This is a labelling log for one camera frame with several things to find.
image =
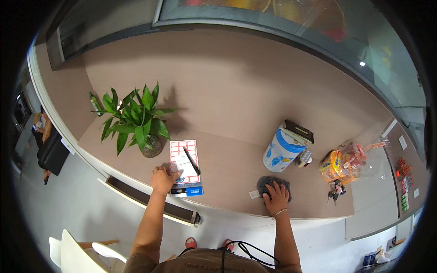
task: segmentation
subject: green spray bottle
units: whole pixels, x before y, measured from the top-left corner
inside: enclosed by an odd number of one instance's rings
[[[94,110],[101,112],[102,111],[102,107],[100,107],[100,104],[97,102],[97,98],[90,92],[90,99],[91,99],[91,103],[93,104]],[[97,115],[99,115],[99,117],[103,116],[103,113],[97,113]]]

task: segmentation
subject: person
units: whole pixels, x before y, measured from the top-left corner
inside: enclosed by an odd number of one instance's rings
[[[192,237],[187,239],[185,242],[187,249],[177,258],[159,263],[165,199],[179,175],[178,172],[169,176],[165,167],[155,167],[152,171],[150,184],[153,191],[139,224],[123,273],[222,272],[222,255],[225,258],[225,272],[301,272],[299,253],[291,229],[290,217],[284,210],[287,207],[289,192],[283,185],[278,186],[276,182],[274,182],[274,187],[266,185],[271,199],[267,194],[263,194],[266,208],[270,215],[275,215],[276,220],[274,256],[278,262],[275,263],[275,269],[232,254],[233,244],[230,244],[223,253],[223,247],[230,242],[229,239],[225,241],[222,248],[216,250],[198,249],[197,243]]]
[[[36,145],[38,146],[38,149],[42,148],[42,145],[50,136],[51,131],[52,131],[52,122],[50,121],[44,108],[41,106],[41,112],[35,114],[34,127],[32,127],[32,134],[35,137]],[[44,172],[42,178],[44,180],[44,185],[47,185],[51,172],[46,167],[44,167],[40,162],[38,162],[38,165],[42,168]]]

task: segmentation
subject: red slipper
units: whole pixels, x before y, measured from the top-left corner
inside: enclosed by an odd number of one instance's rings
[[[232,242],[231,239],[226,239],[226,240],[223,242],[222,247],[225,247],[225,245],[227,245],[227,244],[230,243],[230,242]],[[231,252],[232,252],[232,251],[234,250],[234,243],[228,245],[227,248],[229,248],[229,249],[231,250]]]
[[[185,240],[185,248],[186,248],[186,249],[188,249],[188,248],[194,248],[194,249],[196,249],[196,248],[197,248],[197,242],[196,242],[196,239],[194,239],[193,237],[188,237],[188,238]]]

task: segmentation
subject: formula milk can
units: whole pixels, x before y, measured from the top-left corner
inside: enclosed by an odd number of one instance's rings
[[[284,171],[305,148],[303,144],[288,134],[285,134],[280,127],[278,127],[272,141],[264,152],[264,166],[274,173],[280,173]]]

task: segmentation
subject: hand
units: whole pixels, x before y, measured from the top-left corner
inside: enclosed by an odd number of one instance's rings
[[[179,176],[180,172],[174,173],[169,176],[164,166],[155,167],[155,169],[152,171],[152,178],[150,179],[150,184],[152,185],[153,192],[167,195],[167,193],[170,191],[171,187]]]
[[[267,193],[263,193],[264,201],[266,202],[267,211],[271,216],[275,215],[278,211],[287,208],[288,197],[290,193],[285,189],[285,186],[281,184],[279,185],[276,181],[273,181],[274,188],[269,184],[266,184],[266,188],[269,190],[272,199]]]

